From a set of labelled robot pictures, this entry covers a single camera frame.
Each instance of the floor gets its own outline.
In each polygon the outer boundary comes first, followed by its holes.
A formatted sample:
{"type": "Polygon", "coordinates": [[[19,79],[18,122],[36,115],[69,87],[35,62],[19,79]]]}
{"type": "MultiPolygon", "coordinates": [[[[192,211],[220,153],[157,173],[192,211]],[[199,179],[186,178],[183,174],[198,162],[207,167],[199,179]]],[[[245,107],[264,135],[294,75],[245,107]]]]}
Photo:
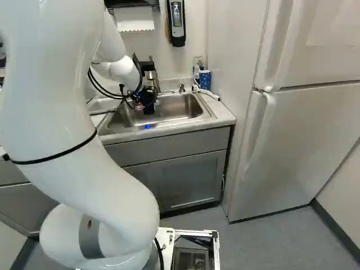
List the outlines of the floor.
{"type": "MultiPolygon", "coordinates": [[[[184,230],[218,230],[222,270],[360,270],[310,207],[228,224],[219,206],[163,219],[160,225],[184,230]]],[[[67,268],[47,259],[38,246],[24,269],[67,268]]]]}

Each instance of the freezer door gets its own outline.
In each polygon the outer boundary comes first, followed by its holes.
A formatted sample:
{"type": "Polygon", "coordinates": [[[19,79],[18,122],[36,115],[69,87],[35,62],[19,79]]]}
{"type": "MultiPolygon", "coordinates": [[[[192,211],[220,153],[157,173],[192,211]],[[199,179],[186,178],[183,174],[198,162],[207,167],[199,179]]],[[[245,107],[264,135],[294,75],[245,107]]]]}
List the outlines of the freezer door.
{"type": "Polygon", "coordinates": [[[360,79],[360,1],[269,1],[255,86],[360,79]]]}
{"type": "Polygon", "coordinates": [[[259,95],[271,109],[247,119],[230,221],[308,204],[360,136],[360,84],[259,95]]]}

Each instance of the robotic arm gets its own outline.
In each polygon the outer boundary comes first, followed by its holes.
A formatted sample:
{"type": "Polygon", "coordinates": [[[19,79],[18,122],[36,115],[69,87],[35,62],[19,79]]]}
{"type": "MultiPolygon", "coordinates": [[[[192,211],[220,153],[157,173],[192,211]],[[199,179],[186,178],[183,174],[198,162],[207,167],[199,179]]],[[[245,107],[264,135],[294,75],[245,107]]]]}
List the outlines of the robotic arm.
{"type": "Polygon", "coordinates": [[[130,91],[141,91],[141,74],[133,60],[126,55],[126,48],[112,16],[104,12],[104,31],[91,66],[101,76],[123,83],[130,91]]]}
{"type": "Polygon", "coordinates": [[[8,60],[0,143],[33,185],[62,203],[43,223],[44,252],[72,269],[142,269],[154,250],[158,204],[109,157],[81,93],[91,62],[130,89],[139,84],[103,1],[0,0],[0,7],[8,60]]]}

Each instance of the white refrigerator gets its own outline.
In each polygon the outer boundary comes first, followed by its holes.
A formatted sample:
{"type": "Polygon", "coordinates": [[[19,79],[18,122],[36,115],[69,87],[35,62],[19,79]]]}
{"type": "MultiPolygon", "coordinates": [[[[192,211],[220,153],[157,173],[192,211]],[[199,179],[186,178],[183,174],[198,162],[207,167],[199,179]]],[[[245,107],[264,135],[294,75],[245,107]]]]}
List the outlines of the white refrigerator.
{"type": "Polygon", "coordinates": [[[307,205],[360,137],[360,1],[209,0],[213,90],[236,115],[230,221],[307,205]]]}

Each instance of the cup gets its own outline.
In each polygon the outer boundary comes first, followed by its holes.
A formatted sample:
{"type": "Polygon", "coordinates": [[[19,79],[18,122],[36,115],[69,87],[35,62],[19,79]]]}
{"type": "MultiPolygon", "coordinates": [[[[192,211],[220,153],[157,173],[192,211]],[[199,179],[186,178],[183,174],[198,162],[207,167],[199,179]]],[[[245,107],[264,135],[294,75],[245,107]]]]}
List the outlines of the cup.
{"type": "Polygon", "coordinates": [[[204,90],[211,90],[212,72],[210,70],[200,70],[200,87],[204,90]]]}

